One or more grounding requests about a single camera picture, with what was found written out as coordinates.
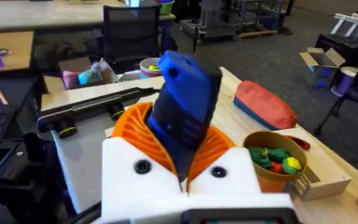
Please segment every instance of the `carpet floor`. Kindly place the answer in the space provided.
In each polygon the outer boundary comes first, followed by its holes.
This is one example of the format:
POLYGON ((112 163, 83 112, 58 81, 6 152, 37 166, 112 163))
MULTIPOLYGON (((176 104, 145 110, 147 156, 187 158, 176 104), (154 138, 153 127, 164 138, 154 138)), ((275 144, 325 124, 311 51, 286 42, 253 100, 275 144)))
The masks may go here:
MULTIPOLYGON (((337 96, 308 86, 303 76, 310 71, 298 53, 333 28, 334 13, 351 14, 357 8, 358 1, 351 0, 299 0, 285 21, 293 35, 207 42, 198 46, 195 56, 272 91, 294 109, 298 124, 312 133, 337 96)), ((192 54, 192 37, 180 32, 178 25, 173 37, 179 52, 192 54)), ((331 117, 317 138, 358 169, 358 104, 345 101, 341 117, 331 117)))

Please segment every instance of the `wooden board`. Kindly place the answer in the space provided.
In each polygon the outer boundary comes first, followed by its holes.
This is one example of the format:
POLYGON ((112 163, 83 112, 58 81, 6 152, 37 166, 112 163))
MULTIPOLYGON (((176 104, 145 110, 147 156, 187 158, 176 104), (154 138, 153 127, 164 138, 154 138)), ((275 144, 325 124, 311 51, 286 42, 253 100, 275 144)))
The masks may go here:
POLYGON ((0 49, 12 52, 2 57, 5 66, 0 72, 30 67, 33 35, 33 32, 0 33, 0 49))
POLYGON ((277 30, 262 30, 262 31, 255 31, 255 32, 245 32, 242 34, 237 35, 238 38, 248 38, 248 37, 256 37, 259 35, 273 35, 278 34, 277 30))
MULTIPOLYGON (((70 26, 95 26, 103 23, 103 5, 125 7, 125 1, 100 0, 83 4, 54 1, 0 1, 0 31, 35 30, 70 26)), ((173 14, 161 21, 175 20, 173 14)))
MULTIPOLYGON (((226 133, 234 143, 241 145, 242 141, 249 133, 265 130, 265 128, 233 105, 234 92, 241 81, 225 68, 221 67, 221 70, 223 71, 223 80, 212 124, 226 133)), ((159 88, 162 83, 162 77, 157 77, 44 95, 42 109, 47 110, 56 106, 105 95, 112 91, 119 91, 135 86, 142 88, 159 88)), ((141 101, 153 101, 156 97, 157 95, 148 96, 147 98, 141 99, 141 101)), ((302 199, 292 191, 291 194, 293 196, 293 203, 298 218, 301 222, 306 224, 358 223, 358 170, 340 158, 318 139, 310 134, 308 135, 318 147, 320 147, 352 178, 352 182, 340 195, 307 202, 302 201, 302 199)))

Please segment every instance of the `wooden table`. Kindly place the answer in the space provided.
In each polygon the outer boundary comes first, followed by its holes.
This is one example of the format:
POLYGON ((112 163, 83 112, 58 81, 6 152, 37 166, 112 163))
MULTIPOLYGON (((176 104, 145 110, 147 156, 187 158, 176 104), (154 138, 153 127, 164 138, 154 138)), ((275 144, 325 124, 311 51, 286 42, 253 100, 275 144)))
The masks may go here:
MULTIPOLYGON (((98 26, 103 23, 103 5, 126 6, 123 0, 99 0, 87 4, 64 0, 0 1, 0 31, 98 26)), ((160 16, 161 21, 175 19, 173 14, 160 16)))
POLYGON ((0 49, 12 52, 2 57, 5 66, 0 72, 30 67, 33 36, 33 32, 0 33, 0 49))
MULTIPOLYGON (((225 68, 221 67, 221 70, 223 71, 223 80, 212 124, 226 133, 234 141, 234 143, 240 146, 248 134, 254 131, 266 130, 266 128, 233 105, 232 101, 234 98, 234 92, 240 83, 240 80, 225 68)), ((42 98, 42 110, 47 110, 67 103, 74 103, 135 86, 141 88, 160 88, 163 82, 164 80, 162 77, 157 77, 44 95, 42 98)), ((157 95, 152 95, 142 98, 141 101, 154 101, 156 98, 157 95)), ((323 149, 326 154, 328 154, 352 177, 352 182, 347 186, 346 190, 341 195, 307 202, 302 201, 299 196, 292 192, 291 194, 293 195, 293 202, 298 218, 301 222, 306 224, 358 223, 358 170, 349 165, 335 152, 330 150, 312 135, 311 138, 319 144, 319 147, 323 149)))

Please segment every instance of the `screw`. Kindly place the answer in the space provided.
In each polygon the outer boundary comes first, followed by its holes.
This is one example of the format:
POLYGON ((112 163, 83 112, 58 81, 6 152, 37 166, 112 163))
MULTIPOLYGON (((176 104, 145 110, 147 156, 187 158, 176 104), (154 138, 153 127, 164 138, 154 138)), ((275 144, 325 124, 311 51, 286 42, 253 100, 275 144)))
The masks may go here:
POLYGON ((146 174, 152 169, 152 164, 149 161, 142 159, 135 163, 134 168, 138 174, 146 174))
POLYGON ((222 177, 226 176, 227 171, 223 167, 213 167, 212 170, 211 170, 211 174, 214 177, 222 178, 222 177))

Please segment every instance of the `colorful toy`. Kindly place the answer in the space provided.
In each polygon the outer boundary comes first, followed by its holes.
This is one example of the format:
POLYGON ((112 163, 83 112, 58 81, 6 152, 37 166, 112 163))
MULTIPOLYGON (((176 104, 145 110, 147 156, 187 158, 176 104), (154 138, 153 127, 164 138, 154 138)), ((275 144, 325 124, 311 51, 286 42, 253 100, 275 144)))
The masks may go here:
POLYGON ((264 169, 270 169, 272 164, 267 157, 267 149, 261 147, 250 147, 249 152, 252 160, 264 169))
POLYGON ((156 65, 150 65, 149 70, 156 71, 156 70, 160 70, 160 68, 158 66, 156 66, 156 65))
POLYGON ((299 170, 302 170, 302 166, 299 163, 298 159, 295 159, 294 157, 288 157, 283 160, 284 173, 294 175, 299 170))
POLYGON ((282 163, 285 158, 291 156, 285 149, 269 149, 267 155, 270 160, 279 163, 282 163))
POLYGON ((272 164, 272 171, 278 174, 282 174, 283 173, 283 165, 281 163, 278 162, 274 162, 271 161, 270 162, 272 164))

